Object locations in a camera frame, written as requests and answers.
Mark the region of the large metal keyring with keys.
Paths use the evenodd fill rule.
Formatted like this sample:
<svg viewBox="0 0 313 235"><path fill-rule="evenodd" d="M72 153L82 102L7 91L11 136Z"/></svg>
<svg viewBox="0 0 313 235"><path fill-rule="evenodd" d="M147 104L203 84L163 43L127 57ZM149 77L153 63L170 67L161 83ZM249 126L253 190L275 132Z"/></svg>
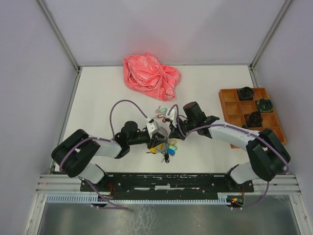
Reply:
<svg viewBox="0 0 313 235"><path fill-rule="evenodd" d="M168 132L164 127L159 128L158 134L161 134L165 137L166 142L159 144L158 146L148 149L146 154L162 154L163 159L161 162L170 162L170 157L174 156L176 154L176 151L178 150L177 146L177 140L176 139L170 139L168 137Z"/></svg>

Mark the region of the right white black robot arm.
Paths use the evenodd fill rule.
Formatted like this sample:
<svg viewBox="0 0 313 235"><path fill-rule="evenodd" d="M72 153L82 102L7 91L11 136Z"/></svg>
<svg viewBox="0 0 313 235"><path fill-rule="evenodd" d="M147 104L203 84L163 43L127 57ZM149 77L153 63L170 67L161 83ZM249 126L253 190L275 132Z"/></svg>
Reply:
<svg viewBox="0 0 313 235"><path fill-rule="evenodd" d="M178 105L165 112L170 123L171 139L185 140L191 133L239 147L248 155L248 162L232 167L227 173L224 185L229 191L238 190L243 183L260 178L270 182L276 175L288 173L291 157L277 135L270 129L248 130L227 123L216 116L207 116L197 102L183 107L186 119L179 117Z"/></svg>

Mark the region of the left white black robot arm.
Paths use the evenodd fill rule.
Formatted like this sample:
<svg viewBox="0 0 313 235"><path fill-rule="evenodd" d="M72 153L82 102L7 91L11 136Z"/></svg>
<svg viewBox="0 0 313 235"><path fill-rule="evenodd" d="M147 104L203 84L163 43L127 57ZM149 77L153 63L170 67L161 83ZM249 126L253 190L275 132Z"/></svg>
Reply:
<svg viewBox="0 0 313 235"><path fill-rule="evenodd" d="M51 153L59 170L68 177L80 177L91 182L98 191L108 186L104 171L91 163L94 156L120 159L127 155L132 145L146 144L148 149L165 145L168 141L166 130L151 120L142 130L134 121L127 121L113 140L88 135L83 129L76 130Z"/></svg>

